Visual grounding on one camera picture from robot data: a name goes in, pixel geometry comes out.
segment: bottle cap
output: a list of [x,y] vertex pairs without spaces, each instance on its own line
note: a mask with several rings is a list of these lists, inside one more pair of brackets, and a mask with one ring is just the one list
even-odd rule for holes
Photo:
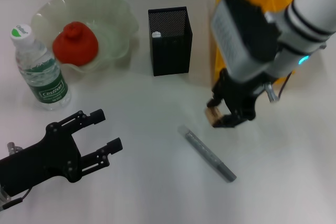
[[161,33],[159,31],[155,31],[152,33],[152,38],[161,38]]
[[15,47],[26,47],[34,43],[35,36],[30,26],[17,25],[12,29],[10,33]]

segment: silver marker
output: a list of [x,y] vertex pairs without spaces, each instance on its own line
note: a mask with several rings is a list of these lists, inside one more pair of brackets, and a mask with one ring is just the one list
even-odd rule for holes
[[191,143],[196,150],[215,167],[229,181],[234,181],[237,176],[187,127],[180,126],[178,132]]

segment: plastic bottle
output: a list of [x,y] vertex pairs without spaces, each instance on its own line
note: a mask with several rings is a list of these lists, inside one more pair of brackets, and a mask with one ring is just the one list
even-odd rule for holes
[[28,25],[14,27],[10,38],[16,47],[16,64],[37,104],[47,110],[66,106],[71,93],[53,53],[35,39]]

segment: red rubber toy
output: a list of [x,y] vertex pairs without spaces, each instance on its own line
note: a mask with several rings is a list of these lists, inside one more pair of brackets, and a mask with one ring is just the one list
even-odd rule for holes
[[98,41],[85,24],[71,22],[54,40],[53,51],[60,62],[82,66],[97,56]]

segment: small wooden block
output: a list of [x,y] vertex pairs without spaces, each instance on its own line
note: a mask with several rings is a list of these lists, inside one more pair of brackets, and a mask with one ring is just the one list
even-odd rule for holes
[[207,108],[205,110],[205,115],[212,126],[223,117],[217,107]]

